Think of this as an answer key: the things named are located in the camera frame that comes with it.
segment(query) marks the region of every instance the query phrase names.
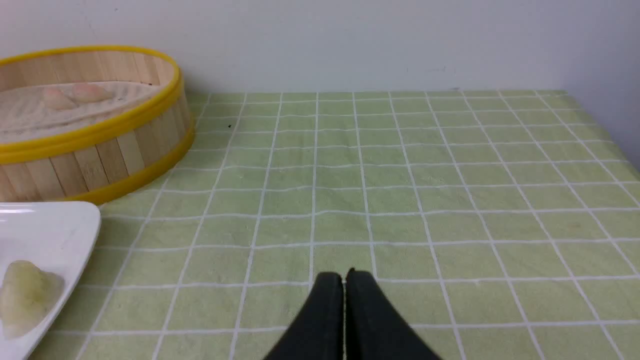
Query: dumpling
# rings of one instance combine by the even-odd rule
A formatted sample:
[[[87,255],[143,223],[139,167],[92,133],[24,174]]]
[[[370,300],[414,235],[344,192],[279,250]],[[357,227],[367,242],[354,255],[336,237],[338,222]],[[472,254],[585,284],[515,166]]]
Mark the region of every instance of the dumpling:
[[[62,294],[64,279],[25,260],[6,269],[0,289],[0,319],[6,339],[18,338],[36,327]]]
[[[111,92],[99,87],[96,84],[78,83],[71,89],[74,99],[79,102],[98,102],[108,100],[113,97]]]
[[[76,104],[71,101],[65,93],[59,88],[49,87],[42,90],[42,101],[44,106],[54,110],[69,110],[76,107]]]

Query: white grid line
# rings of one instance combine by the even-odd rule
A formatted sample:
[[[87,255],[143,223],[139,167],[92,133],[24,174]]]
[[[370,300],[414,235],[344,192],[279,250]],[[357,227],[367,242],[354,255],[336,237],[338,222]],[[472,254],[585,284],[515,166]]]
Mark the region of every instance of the white grid line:
[[[405,213],[368,213],[370,217],[386,217],[386,216],[405,216],[405,215],[432,215],[432,214],[535,214],[535,213],[588,213],[589,211],[640,211],[638,208],[568,208],[568,209],[537,209],[537,210],[430,210],[425,212],[411,211]],[[348,211],[348,210],[321,210],[316,211],[317,215],[330,214],[330,213],[342,213],[351,215],[367,215],[366,212],[361,211]],[[261,215],[260,218],[307,218],[311,214],[290,214],[290,215]],[[225,214],[210,214],[205,215],[205,218],[218,218],[218,217],[245,217],[245,218],[257,218],[258,215],[242,214],[242,213],[225,213]],[[105,215],[103,218],[123,218],[131,220],[143,220],[144,217],[133,217],[129,215]],[[178,221],[178,220],[193,220],[199,219],[196,217],[171,217],[171,218],[151,218],[153,221]]]
[[[601,322],[596,321],[576,321],[576,322],[530,322],[532,327],[575,327],[575,326],[590,326],[590,325],[637,325],[640,324],[640,320],[603,320]],[[453,329],[452,324],[429,324],[429,323],[411,323],[410,327],[414,329]],[[504,329],[513,327],[525,327],[522,322],[506,322],[506,323],[459,323],[455,325],[459,329]],[[286,326],[276,327],[255,327],[249,329],[238,329],[238,332],[253,333],[253,332],[270,332],[270,331],[285,331]],[[167,334],[171,335],[187,335],[187,334],[231,334],[236,329],[190,329],[190,330],[169,330]],[[55,334],[64,335],[86,335],[86,331],[69,331],[69,330],[53,330]],[[161,331],[155,330],[133,330],[133,331],[97,331],[92,336],[113,336],[113,335],[158,335]]]
[[[522,121],[520,120],[520,117],[513,112],[513,115],[516,117],[516,119],[522,123]],[[526,129],[527,133],[529,134],[529,136],[532,137],[532,134],[529,132],[528,129]],[[545,150],[543,149],[543,147],[540,144],[536,144],[538,146],[538,149],[543,153],[543,155],[550,160],[549,155],[545,152]],[[574,196],[576,196],[576,198],[578,199],[578,201],[580,202],[580,204],[587,210],[587,212],[591,215],[591,217],[596,221],[596,223],[598,224],[599,228],[601,229],[601,231],[603,231],[603,233],[605,235],[607,235],[608,238],[610,238],[609,233],[604,229],[604,226],[602,226],[602,224],[600,223],[600,221],[596,218],[596,216],[594,216],[593,212],[588,209],[588,207],[586,206],[586,204],[584,203],[584,201],[582,200],[582,198],[580,198],[578,196],[578,193],[575,191],[575,189],[573,189],[573,187],[571,185],[568,184],[568,181],[566,179],[566,177],[564,176],[564,174],[562,174],[560,172],[560,170],[556,167],[555,164],[552,164],[554,170],[559,174],[559,176],[563,179],[563,181],[565,182],[565,184],[569,187],[570,191],[573,193]],[[525,199],[525,201],[527,201],[527,203],[529,203],[529,200],[527,199],[527,197],[524,195],[524,192],[522,192],[522,190],[520,190],[520,195]],[[538,221],[540,227],[542,228],[542,230],[544,231],[545,235],[547,235],[547,238],[549,240],[553,240],[553,237],[551,236],[551,234],[547,231],[547,228],[544,226],[543,222],[540,220],[539,216],[537,214],[534,214],[534,217],[536,218],[536,220]],[[566,269],[566,271],[569,273],[569,276],[573,278],[573,285],[576,287],[576,289],[578,290],[578,292],[580,293],[580,295],[582,296],[582,298],[584,299],[585,303],[587,304],[587,306],[589,307],[589,310],[591,310],[591,313],[593,314],[593,317],[596,319],[596,321],[600,321],[600,315],[598,314],[598,311],[596,310],[595,306],[593,306],[593,303],[591,303],[591,301],[589,300],[589,298],[587,297],[587,294],[584,292],[584,290],[582,289],[582,286],[578,283],[577,280],[575,280],[575,275],[573,273],[573,270],[571,270],[571,268],[569,267],[569,264],[566,262],[564,256],[562,255],[560,248],[557,246],[557,244],[552,241],[551,246],[553,246],[558,258],[560,259],[560,261],[562,262],[562,264],[564,265],[564,268]],[[613,337],[611,336],[611,334],[609,334],[609,331],[607,330],[607,328],[600,324],[600,328],[602,330],[602,332],[604,333],[605,337],[607,338],[607,340],[609,341],[609,343],[611,344],[611,347],[613,348],[613,350],[616,352],[616,354],[618,355],[618,357],[622,360],[624,360],[624,356],[622,355],[622,353],[620,352],[620,349],[618,348],[618,345],[616,344],[616,342],[613,340]]]
[[[556,243],[610,243],[610,239],[556,239],[556,240],[494,240],[496,244],[551,244],[552,241]],[[613,239],[615,242],[640,242],[640,238],[618,238]],[[466,245],[466,244],[489,244],[488,240],[458,240],[458,241],[436,241],[433,246],[448,246],[448,245]],[[369,245],[369,241],[314,241],[315,246],[323,245]],[[284,243],[284,244],[271,244],[271,245],[257,245],[256,250],[260,249],[278,249],[286,247],[308,247],[310,243]],[[405,242],[405,241],[374,241],[373,245],[391,245],[391,246],[424,246],[421,242]],[[128,251],[128,247],[117,246],[97,246],[96,249],[102,250],[122,250]],[[194,249],[250,249],[250,246],[244,245],[225,245],[225,244],[208,244],[208,245],[194,245]],[[171,252],[188,250],[189,247],[159,247],[159,248],[135,248],[134,252]]]
[[[463,99],[465,100],[465,103],[467,104],[467,106],[469,106],[469,108],[471,108],[471,106],[469,105],[469,102],[467,100],[467,97],[463,96]],[[486,130],[482,126],[482,123],[480,122],[480,120],[478,119],[476,114],[475,113],[472,113],[472,114],[473,114],[474,119],[476,120],[476,122],[480,126],[480,130],[483,132],[483,134],[485,135],[485,137],[489,141],[489,145],[491,146],[491,148],[493,149],[494,153],[498,156],[498,159],[502,163],[502,167],[504,167],[504,170],[509,174],[509,177],[511,178],[511,181],[514,184],[516,184],[516,189],[518,189],[518,192],[520,193],[520,195],[526,201],[527,206],[529,207],[529,209],[533,210],[533,206],[531,205],[531,203],[529,203],[529,200],[524,196],[524,192],[518,186],[518,182],[515,179],[515,177],[513,176],[513,174],[511,173],[511,171],[509,170],[509,167],[504,163],[504,160],[502,159],[502,156],[500,155],[500,152],[495,147],[495,145],[492,143],[491,138],[489,137],[489,134],[486,132]],[[469,199],[471,200],[472,197],[473,197],[471,195],[471,190],[469,188],[467,188],[466,190],[467,190],[467,195],[469,196]],[[473,202],[472,205],[473,205],[474,209],[477,209],[475,202]],[[478,214],[478,216],[480,217],[480,221],[482,221],[484,230],[486,231],[486,233],[487,233],[487,235],[489,237],[489,241],[491,242],[490,246],[492,248],[492,251],[493,251],[493,254],[495,255],[496,260],[498,261],[500,269],[502,270],[502,273],[504,274],[504,277],[508,278],[509,275],[507,273],[507,268],[504,265],[504,262],[502,260],[502,257],[500,256],[500,253],[498,252],[498,248],[495,246],[493,235],[491,234],[491,232],[489,231],[488,226],[486,225],[486,221],[484,219],[484,216],[482,216],[482,214]],[[534,215],[534,216],[536,217],[536,219],[540,223],[540,226],[543,226],[542,222],[540,222],[538,217],[536,215]],[[513,283],[511,281],[507,281],[507,285],[509,286],[509,290],[511,291],[511,295],[513,296],[513,300],[515,301],[515,304],[516,304],[516,306],[518,308],[518,311],[520,312],[520,316],[522,316],[522,320],[524,320],[524,323],[526,324],[527,331],[529,332],[529,336],[531,337],[531,341],[533,341],[533,345],[536,348],[536,351],[538,352],[538,355],[540,356],[540,359],[544,360],[545,359],[545,355],[544,355],[544,353],[542,351],[542,348],[540,347],[540,344],[538,343],[538,339],[537,339],[536,335],[533,333],[533,329],[532,329],[531,325],[529,325],[529,318],[527,316],[527,313],[524,311],[524,307],[522,306],[522,303],[520,302],[520,297],[516,293],[516,290],[513,287]]]
[[[244,94],[244,102],[240,106],[240,114],[242,114],[242,111],[244,109],[244,103],[246,102],[246,98],[247,98],[247,94],[245,93]],[[235,133],[231,134],[230,140],[229,140],[228,145],[227,145],[227,150],[225,151],[225,155],[224,155],[224,157],[222,159],[222,164],[221,164],[222,167],[224,167],[224,164],[227,161],[227,156],[228,156],[229,150],[231,148],[231,140],[233,139],[233,137],[235,135],[236,135]],[[211,207],[211,202],[213,201],[213,197],[215,196],[216,186],[218,185],[218,182],[220,181],[220,176],[221,175],[222,175],[222,171],[218,172],[218,174],[216,175],[216,180],[213,183],[213,185],[211,186],[211,189],[209,190],[210,194],[209,194],[209,198],[207,199],[207,205],[205,206],[204,210],[202,211],[202,216],[200,216],[200,221],[198,223],[198,227],[196,228],[195,234],[193,235],[193,239],[191,240],[191,245],[188,248],[187,256],[186,256],[186,259],[184,260],[184,264],[182,266],[182,270],[180,271],[180,275],[178,276],[178,286],[173,291],[171,302],[169,304],[169,310],[167,310],[167,314],[166,314],[166,316],[164,318],[164,322],[163,322],[163,326],[162,326],[162,332],[160,333],[160,337],[158,337],[158,340],[157,340],[157,343],[156,343],[156,347],[154,349],[154,353],[153,353],[153,356],[152,356],[153,360],[156,360],[157,357],[158,357],[158,354],[160,353],[160,348],[161,348],[163,340],[164,340],[164,334],[168,330],[169,321],[171,321],[171,316],[173,314],[173,310],[175,309],[175,303],[176,303],[177,298],[178,298],[179,286],[182,285],[182,281],[184,279],[184,274],[186,274],[187,268],[189,267],[189,261],[191,260],[191,257],[193,255],[194,246],[196,245],[196,241],[198,240],[198,235],[200,234],[200,230],[202,228],[202,224],[204,223],[205,215],[207,214],[207,212],[209,212],[209,208]]]
[[[360,243],[361,246],[367,246],[368,243]],[[426,243],[419,244],[421,247],[428,247]],[[391,279],[379,277],[378,282],[388,282],[391,284],[480,284],[481,282],[538,282],[538,281],[554,281],[554,282],[573,282],[576,281],[614,281],[614,280],[636,280],[636,275],[599,275],[599,276],[555,276],[555,277],[477,277],[473,279],[465,278],[437,278],[437,279]],[[313,281],[271,281],[271,282],[250,282],[246,286],[249,288],[261,288],[266,286],[306,286],[313,285]],[[161,285],[89,285],[80,284],[78,287],[85,289],[100,290],[159,290],[159,289],[183,289],[183,288],[242,288],[244,284],[238,283],[220,283],[220,282],[191,282],[188,284],[161,284]]]
[[[520,128],[523,127],[523,125],[483,125],[484,127],[489,127],[489,128],[496,128],[496,127],[506,127],[506,128]],[[572,124],[570,126],[573,127],[593,127],[595,129],[600,129],[600,126],[596,125],[596,124]],[[442,129],[477,129],[480,126],[475,126],[475,125],[462,125],[462,126],[442,126]],[[524,125],[524,127],[564,127],[564,125],[562,124],[529,124],[529,125]],[[438,128],[436,126],[406,126],[406,127],[400,127],[400,130],[437,130]],[[371,130],[371,131],[391,131],[391,130],[395,130],[393,127],[365,127],[363,128],[363,130]],[[285,129],[285,130],[279,130],[278,133],[311,133],[314,132],[315,130],[313,129]],[[341,131],[344,133],[350,133],[355,131],[355,129],[343,129],[343,128],[324,128],[324,129],[318,129],[319,132],[331,132],[331,131]],[[273,131],[266,131],[266,130],[260,130],[260,131],[237,131],[236,133],[238,134],[271,134]],[[233,133],[233,130],[225,130],[225,129],[221,129],[221,130],[206,130],[206,131],[196,131],[196,133],[198,134],[230,134]],[[589,139],[589,140],[585,140],[587,142],[596,142],[596,141],[600,141],[600,142],[607,142],[607,143],[614,143],[612,140],[607,140],[607,139]],[[576,142],[575,140],[558,140],[556,142]]]
[[[371,272],[373,277],[378,277],[378,267],[376,266],[376,253],[373,249],[373,231],[371,230],[371,216],[369,214],[369,200],[367,198],[367,183],[364,177],[364,161],[362,159],[362,146],[360,145],[360,131],[358,128],[358,115],[356,111],[356,95],[351,93],[353,101],[353,119],[356,127],[356,142],[358,144],[358,159],[360,160],[360,180],[362,181],[362,197],[364,201],[364,213],[367,221],[367,232],[369,232],[369,252],[371,253]]]
[[[429,106],[429,109],[433,109],[431,107],[431,103],[429,102],[429,97],[426,96],[426,93],[425,93],[425,100],[426,100],[426,102],[427,102],[427,104]],[[416,200],[416,202],[418,204],[418,210],[421,213],[423,213],[424,209],[422,207],[422,200],[420,199],[420,194],[418,193],[418,188],[416,187],[416,184],[415,184],[415,178],[413,176],[413,170],[411,168],[411,163],[409,162],[409,157],[408,157],[408,155],[406,153],[406,147],[404,146],[404,139],[403,139],[403,136],[402,136],[402,132],[400,131],[400,126],[398,124],[397,117],[395,115],[394,105],[393,105],[392,101],[390,101],[390,103],[391,103],[391,111],[394,113],[394,122],[396,123],[397,132],[398,132],[398,135],[400,136],[400,144],[403,145],[404,161],[406,163],[407,170],[409,171],[409,176],[411,177],[411,182],[412,182],[412,185],[413,185],[413,194],[414,194],[415,200]],[[438,122],[438,119],[436,118],[435,113],[433,114],[433,119],[434,119],[436,125],[438,126],[438,130],[440,132],[440,136],[442,137],[442,141],[444,142],[444,144],[447,144],[447,139],[444,137],[442,129],[439,128],[440,127],[440,123]],[[450,150],[450,148],[448,146],[447,146],[447,150],[449,151],[449,154],[451,155],[451,150]],[[426,218],[426,216],[424,214],[422,214],[421,217],[422,217],[422,225],[424,226],[424,231],[425,231],[425,234],[427,236],[427,239],[426,239],[427,240],[427,244],[429,245],[429,250],[431,251],[431,258],[433,259],[433,265],[436,268],[436,274],[438,276],[438,282],[440,283],[440,291],[442,291],[442,296],[444,298],[445,306],[447,307],[447,312],[449,314],[449,321],[451,321],[453,334],[454,334],[454,337],[456,338],[456,344],[458,346],[458,351],[460,352],[460,359],[461,360],[466,360],[467,359],[467,354],[465,353],[465,348],[462,345],[462,338],[460,337],[460,331],[458,330],[458,327],[457,327],[456,317],[454,316],[453,307],[451,306],[451,300],[449,298],[449,292],[447,291],[447,286],[445,285],[445,283],[443,281],[443,278],[442,278],[442,271],[440,269],[440,263],[438,261],[438,256],[436,255],[435,248],[433,246],[433,239],[431,239],[431,232],[429,231],[427,218]]]
[[[463,97],[463,92],[455,92],[455,91],[451,91],[451,93],[455,93],[458,94],[457,96],[429,96],[432,99],[455,99],[455,98],[461,98]],[[562,95],[542,95],[545,97],[559,97],[559,96],[566,96],[567,94],[562,94]],[[469,95],[465,95],[471,99],[499,99],[498,95],[495,96],[469,96]],[[530,98],[530,99],[535,99],[538,96],[537,95],[508,95],[505,96],[507,98],[512,98],[512,97],[517,97],[517,98]],[[351,99],[320,99],[318,97],[319,101],[321,102],[348,102],[351,101]],[[356,101],[392,101],[392,100],[405,100],[405,99],[413,99],[413,100],[424,100],[423,96],[392,96],[392,97],[366,97],[363,99],[356,99]],[[296,104],[299,102],[305,102],[305,103],[309,103],[309,102],[313,102],[313,99],[309,99],[309,100],[284,100],[282,101],[283,104]],[[206,105],[238,105],[238,104],[242,104],[241,102],[237,102],[237,101],[214,101],[214,102],[191,102],[189,105],[202,105],[202,106],[206,106]],[[247,102],[247,104],[278,104],[277,101],[249,101]]]
[[[316,131],[314,133],[314,177],[311,189],[311,234],[309,235],[309,286],[311,292],[314,280],[314,240],[316,239],[316,168],[318,164],[318,107],[320,104],[320,93],[316,93]]]
[[[394,165],[394,167],[403,167],[402,165]],[[538,183],[538,184],[519,184],[520,187],[523,188],[552,188],[552,187],[566,187],[567,184],[584,186],[584,185],[617,185],[618,183],[608,183],[603,181],[593,181],[593,182],[585,182],[585,183]],[[621,181],[620,184],[640,184],[640,181]],[[469,188],[514,188],[515,184],[478,184],[478,185],[467,185]],[[267,189],[267,192],[287,192],[291,190],[301,190],[301,189],[311,189],[312,185],[300,185],[293,186],[290,188],[281,188],[281,189]],[[417,185],[418,189],[429,189],[429,188],[464,188],[462,185]],[[316,186],[317,189],[323,190],[360,190],[361,187],[346,187],[346,188],[334,188],[331,186]],[[386,186],[367,186],[367,189],[397,189],[397,188],[413,188],[412,185],[386,185]],[[141,192],[156,192],[158,189],[145,189],[141,190]],[[260,189],[258,188],[220,188],[216,189],[216,192],[258,192]],[[208,190],[172,190],[172,189],[164,189],[165,193],[209,193]],[[608,208],[611,210],[618,209],[637,209],[638,207],[627,207],[627,208]],[[117,217],[118,215],[105,215],[105,217]]]
[[[209,97],[207,98],[207,103],[210,100],[211,100],[211,94],[209,94]],[[200,121],[199,119],[196,121],[196,124],[195,124],[196,127],[197,127],[199,121]],[[100,307],[100,311],[98,312],[98,315],[95,317],[95,320],[93,321],[89,331],[87,332],[86,338],[84,339],[84,342],[83,342],[82,346],[78,350],[78,353],[76,355],[76,360],[80,360],[80,358],[82,358],[82,355],[86,351],[86,349],[87,349],[87,347],[89,345],[89,342],[91,341],[92,334],[95,332],[96,328],[98,327],[98,324],[99,324],[100,320],[102,319],[102,315],[104,315],[104,312],[107,309],[109,301],[111,301],[111,298],[113,296],[113,292],[115,290],[115,287],[118,284],[118,282],[120,282],[120,278],[122,277],[122,274],[124,274],[124,270],[125,270],[127,264],[129,263],[129,260],[131,259],[131,255],[133,254],[133,250],[135,249],[136,244],[138,243],[138,240],[140,239],[140,237],[142,235],[142,232],[145,229],[146,224],[149,223],[149,221],[151,219],[151,214],[153,214],[153,212],[154,212],[154,210],[156,208],[156,205],[157,205],[158,201],[160,200],[160,196],[162,196],[162,194],[163,194],[163,190],[164,190],[167,182],[169,181],[169,177],[171,175],[171,172],[173,172],[173,168],[169,170],[169,172],[168,172],[169,175],[164,180],[162,186],[160,186],[160,189],[156,194],[154,202],[151,205],[151,207],[149,208],[149,212],[148,212],[147,216],[144,218],[143,223],[141,224],[140,228],[138,229],[138,233],[136,235],[136,238],[131,242],[131,245],[129,246],[129,250],[127,251],[127,256],[122,261],[122,265],[120,265],[120,269],[118,270],[118,274],[116,275],[115,279],[113,280],[113,284],[111,286],[111,289],[107,293],[107,296],[105,297],[104,302],[102,303],[102,306]]]
[[[269,181],[269,171],[271,166],[271,160],[273,159],[273,150],[275,149],[275,146],[276,146],[278,125],[280,123],[280,111],[282,110],[282,96],[283,94],[280,93],[280,104],[278,105],[278,117],[276,118],[275,129],[273,130],[273,139],[271,141],[271,151],[269,152],[269,161],[267,163],[267,170],[265,171],[265,174],[264,174],[264,183],[262,185],[262,193],[260,195],[260,204],[258,205],[258,218],[255,222],[255,227],[253,229],[253,238],[251,240],[251,250],[249,250],[249,259],[247,260],[246,273],[244,275],[244,286],[242,288],[242,293],[240,294],[240,304],[238,305],[238,311],[236,315],[236,329],[240,328],[240,323],[242,320],[242,312],[244,308],[244,301],[246,299],[247,284],[249,283],[249,276],[251,275],[253,255],[255,254],[255,242],[256,242],[256,239],[258,238],[258,228],[260,227],[260,217],[262,215],[262,208],[264,206],[264,196],[267,193],[266,188],[267,188],[267,182]],[[233,360],[234,358],[234,354],[236,352],[237,340],[238,340],[238,332],[234,331],[234,335],[231,339],[231,345],[229,349],[229,360]]]
[[[631,198],[631,200],[636,204],[636,206],[640,206],[640,202],[638,202],[638,200],[627,190],[627,188],[625,188],[622,184],[620,184],[620,182],[618,181],[618,178],[595,156],[595,154],[591,151],[591,149],[589,149],[589,147],[587,145],[585,145],[584,142],[580,141],[580,138],[578,138],[578,136],[573,132],[573,130],[571,130],[564,123],[564,121],[559,116],[557,116],[557,114],[553,111],[553,109],[551,109],[551,107],[547,104],[547,102],[544,99],[542,99],[541,97],[540,97],[540,99],[541,99],[542,102],[545,103],[545,106],[547,106],[551,110],[551,112],[558,118],[558,120],[567,128],[567,130],[569,130],[569,132],[576,139],[578,139],[578,141],[582,144],[582,146],[587,150],[587,152],[589,152],[589,154],[596,160],[596,162],[598,164],[600,164],[600,166],[608,173],[608,175],[611,176],[612,179],[614,179],[615,183],[622,189],[623,192],[625,192],[627,194],[627,196],[629,196]],[[574,192],[574,195],[578,198],[578,201],[580,201],[580,203],[585,208],[588,208],[587,204],[582,200],[582,198],[580,198],[578,196],[577,193]],[[611,235],[609,234],[607,229],[605,229],[605,227],[600,223],[600,219],[598,219],[592,211],[589,211],[589,214],[591,215],[593,220],[598,224],[598,227],[602,230],[602,232],[608,237],[608,239],[611,239]],[[620,256],[625,260],[625,262],[633,270],[633,272],[636,275],[640,276],[640,273],[638,272],[638,269],[636,269],[636,267],[634,266],[633,262],[631,262],[631,260],[629,260],[627,255],[622,251],[622,249],[618,246],[618,244],[615,243],[614,241],[611,241],[611,245],[616,249],[618,254],[620,254]]]
[[[603,142],[603,143],[614,143],[610,140],[583,140],[584,142]],[[531,141],[531,142],[496,142],[494,143],[495,145],[534,145],[536,142],[535,141]],[[544,142],[538,142],[538,143],[581,143],[580,141],[576,141],[576,140],[558,140],[558,141],[544,141]],[[478,146],[478,145],[483,145],[483,146],[487,146],[489,145],[488,142],[481,142],[481,143],[450,143],[449,145],[451,146]],[[445,145],[442,143],[408,143],[406,144],[407,147],[411,147],[411,146],[433,146],[433,147],[444,147]],[[357,145],[323,145],[323,146],[318,146],[318,149],[331,149],[331,148],[345,148],[345,149],[355,149],[357,148]],[[368,147],[400,147],[400,144],[397,145],[361,145],[360,147],[362,148],[368,148]],[[269,150],[269,147],[249,147],[249,146],[231,146],[232,149],[246,149],[246,150]],[[304,150],[304,149],[313,149],[312,146],[285,146],[285,147],[276,147],[276,150],[293,150],[293,149],[300,149],[300,150]],[[211,152],[211,151],[223,151],[223,148],[217,147],[217,148],[211,148],[211,149],[190,149],[189,152]],[[578,162],[584,162],[584,161],[588,161],[588,162],[597,162],[595,160],[553,160],[553,162],[571,162],[571,161],[578,161]],[[622,160],[622,159],[607,159],[607,160],[601,160],[601,161],[617,161],[617,162],[628,162],[627,160]]]
[[[560,110],[560,111],[584,111],[583,109],[580,108],[568,108],[568,109],[556,109],[556,110]],[[548,109],[523,109],[523,110],[517,110],[518,112],[548,112]],[[509,110],[436,110],[434,111],[435,113],[472,113],[472,112],[476,112],[476,113],[507,113],[509,112]],[[402,111],[397,113],[397,115],[416,115],[416,114],[426,114],[429,113],[429,111],[414,111],[414,112],[406,112],[406,111]],[[327,117],[352,117],[353,114],[329,114],[329,113],[319,113],[319,116],[327,116]],[[381,115],[390,115],[391,113],[377,113],[377,114],[362,114],[362,116],[381,116]],[[313,117],[313,114],[310,115],[282,115],[282,118],[287,118],[287,117]],[[203,119],[229,119],[235,117],[235,115],[231,115],[231,116],[215,116],[215,115],[204,115],[198,118],[203,118]],[[261,117],[269,117],[269,118],[274,118],[274,115],[247,115],[245,117],[248,118],[261,118]]]

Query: shrimp dumpling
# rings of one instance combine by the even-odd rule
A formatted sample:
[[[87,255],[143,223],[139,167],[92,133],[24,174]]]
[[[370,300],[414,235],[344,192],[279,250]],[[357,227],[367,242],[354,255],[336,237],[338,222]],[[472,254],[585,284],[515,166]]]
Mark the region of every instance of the shrimp dumpling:
[[[108,100],[113,94],[96,84],[78,83],[71,89],[74,99],[79,102],[98,102]]]
[[[76,107],[76,104],[56,87],[47,87],[42,90],[42,102],[44,106],[53,110],[69,110]]]
[[[0,320],[6,339],[19,338],[36,327],[62,294],[64,279],[25,260],[6,269],[0,289]]]

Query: bamboo steamer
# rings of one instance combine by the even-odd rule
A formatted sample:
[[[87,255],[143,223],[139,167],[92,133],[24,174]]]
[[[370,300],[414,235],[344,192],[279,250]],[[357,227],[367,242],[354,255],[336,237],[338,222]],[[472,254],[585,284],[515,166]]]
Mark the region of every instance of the bamboo steamer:
[[[98,81],[157,89],[104,119],[29,129],[0,143],[0,202],[82,200],[102,204],[151,182],[193,142],[194,124],[177,64],[127,46],[54,49],[0,60],[0,95],[29,86]],[[0,131],[7,117],[0,113]]]

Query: wooden slat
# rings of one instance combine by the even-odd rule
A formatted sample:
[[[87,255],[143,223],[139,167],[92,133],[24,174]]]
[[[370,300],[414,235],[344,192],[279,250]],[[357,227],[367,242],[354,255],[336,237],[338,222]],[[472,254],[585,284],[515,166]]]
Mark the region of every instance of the wooden slat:
[[[187,104],[187,96],[182,91],[182,95],[178,99],[177,103],[180,108],[180,117],[182,118],[182,122],[185,124],[185,130],[188,130],[191,127],[191,111],[189,110],[189,104]]]
[[[133,175],[145,168],[145,161],[142,159],[138,140],[133,131],[118,136],[118,146],[129,175]]]
[[[182,138],[187,132],[184,126],[184,118],[182,117],[180,109],[172,106],[171,108],[167,109],[166,114],[168,117],[171,117],[173,128],[176,129],[178,137]]]
[[[160,85],[160,78],[156,69],[154,57],[147,54],[136,53],[133,55],[136,60],[140,81],[149,85]]]
[[[169,144],[169,137],[165,131],[162,117],[163,115],[160,115],[155,118],[149,122],[149,125],[154,133],[154,139],[156,139],[157,151],[164,155],[171,150],[171,145]]]
[[[100,58],[100,69],[102,70],[102,78],[104,81],[117,81],[118,69],[111,61],[112,53],[116,51],[99,51],[98,57]]]
[[[66,196],[73,196],[87,191],[82,171],[73,154],[53,156],[51,163]]]
[[[133,58],[132,53],[108,51],[105,55],[116,80],[140,82],[136,60]]]
[[[173,79],[173,67],[170,63],[160,58],[154,58],[154,63],[156,64],[160,85],[167,85]]]
[[[48,57],[28,59],[18,64],[26,86],[58,84],[58,77]]]
[[[84,53],[76,53],[79,67],[77,71],[80,73],[84,81],[104,81],[102,75],[102,66],[100,64],[100,56],[95,51],[87,51]]]
[[[77,71],[80,64],[73,54],[51,55],[51,65],[58,77],[58,83],[82,83],[82,74]]]
[[[31,178],[29,169],[23,163],[4,164],[4,173],[13,186],[18,201],[40,201],[42,198]]]
[[[11,185],[9,178],[6,176],[2,165],[0,165],[0,201],[18,201],[18,196],[15,194],[13,185]]]
[[[144,160],[145,166],[155,163],[161,155],[158,151],[158,145],[156,144],[151,125],[144,124],[135,129],[134,132],[136,133],[136,140],[138,141],[140,154],[142,154],[142,160]]]
[[[48,158],[29,161],[26,165],[43,200],[55,200],[65,197],[65,192],[60,186],[56,171]]]
[[[175,117],[173,113],[170,111],[165,111],[158,120],[162,124],[163,131],[165,133],[165,138],[168,141],[168,149],[167,152],[173,150],[173,148],[178,144],[180,139],[182,138],[181,134],[178,134],[175,131]]]
[[[26,86],[18,63],[11,63],[0,67],[0,91],[11,90]]]
[[[102,162],[100,162],[98,150],[96,150],[94,146],[76,150],[74,156],[80,166],[84,183],[89,191],[105,187],[109,184],[107,175],[102,168]]]
[[[110,184],[116,183],[129,175],[117,139],[99,143],[95,147],[98,149],[102,167]]]

